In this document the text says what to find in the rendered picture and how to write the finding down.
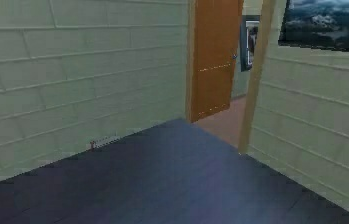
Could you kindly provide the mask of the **orange wooden room door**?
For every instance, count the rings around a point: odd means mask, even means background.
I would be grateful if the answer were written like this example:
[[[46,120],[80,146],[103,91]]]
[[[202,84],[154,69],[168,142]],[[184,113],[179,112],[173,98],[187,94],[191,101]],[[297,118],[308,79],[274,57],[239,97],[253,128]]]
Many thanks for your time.
[[[196,0],[191,121],[230,106],[244,0]]]

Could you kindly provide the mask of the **dark landscape framed picture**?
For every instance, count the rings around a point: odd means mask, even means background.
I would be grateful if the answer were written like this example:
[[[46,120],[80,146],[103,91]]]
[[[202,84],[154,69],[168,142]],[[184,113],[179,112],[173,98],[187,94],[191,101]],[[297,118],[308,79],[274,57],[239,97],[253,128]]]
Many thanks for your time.
[[[278,44],[349,52],[349,0],[287,0]]]

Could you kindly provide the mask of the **blue framed wall picture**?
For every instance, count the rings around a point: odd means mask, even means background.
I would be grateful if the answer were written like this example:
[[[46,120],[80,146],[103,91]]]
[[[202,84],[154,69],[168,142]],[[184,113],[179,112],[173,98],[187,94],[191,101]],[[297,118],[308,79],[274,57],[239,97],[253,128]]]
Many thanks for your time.
[[[259,15],[242,16],[240,25],[241,71],[249,71],[252,68],[259,24]]]

